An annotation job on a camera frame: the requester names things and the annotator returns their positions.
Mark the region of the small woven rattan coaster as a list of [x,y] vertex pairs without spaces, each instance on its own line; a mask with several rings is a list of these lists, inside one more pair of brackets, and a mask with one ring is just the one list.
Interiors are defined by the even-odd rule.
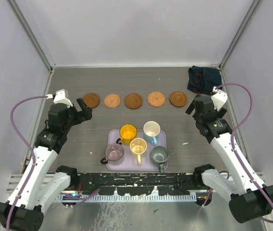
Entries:
[[104,104],[108,108],[115,108],[120,104],[120,102],[121,102],[120,96],[117,94],[109,94],[104,99]]

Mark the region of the large woven rattan coaster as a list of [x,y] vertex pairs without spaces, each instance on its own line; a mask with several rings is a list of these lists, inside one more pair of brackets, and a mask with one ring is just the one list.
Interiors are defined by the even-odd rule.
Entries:
[[165,101],[166,101],[165,96],[161,92],[155,91],[151,92],[148,95],[148,103],[151,106],[160,107],[164,105]]

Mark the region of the white and blue mug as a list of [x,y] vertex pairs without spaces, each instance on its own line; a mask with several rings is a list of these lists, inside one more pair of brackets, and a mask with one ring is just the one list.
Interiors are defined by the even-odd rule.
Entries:
[[161,131],[160,125],[155,121],[148,121],[143,126],[143,137],[147,142],[157,145],[157,136]]

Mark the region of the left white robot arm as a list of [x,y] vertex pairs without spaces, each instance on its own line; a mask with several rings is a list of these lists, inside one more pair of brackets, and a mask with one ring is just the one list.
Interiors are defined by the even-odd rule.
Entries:
[[43,130],[37,135],[34,147],[30,148],[31,159],[13,193],[5,203],[0,202],[0,224],[10,231],[37,231],[44,214],[53,200],[65,189],[75,190],[79,185],[77,169],[60,166],[50,182],[42,182],[51,164],[55,161],[72,126],[92,118],[92,109],[82,98],[74,105],[54,102],[50,106],[48,119]]

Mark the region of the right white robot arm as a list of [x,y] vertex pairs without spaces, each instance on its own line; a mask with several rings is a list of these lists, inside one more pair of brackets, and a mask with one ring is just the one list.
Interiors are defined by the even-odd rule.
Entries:
[[273,210],[273,186],[267,186],[249,165],[223,119],[226,94],[197,95],[186,110],[192,115],[200,134],[223,160],[232,180],[222,176],[211,164],[196,167],[193,182],[196,188],[216,191],[227,203],[239,223],[261,218]]

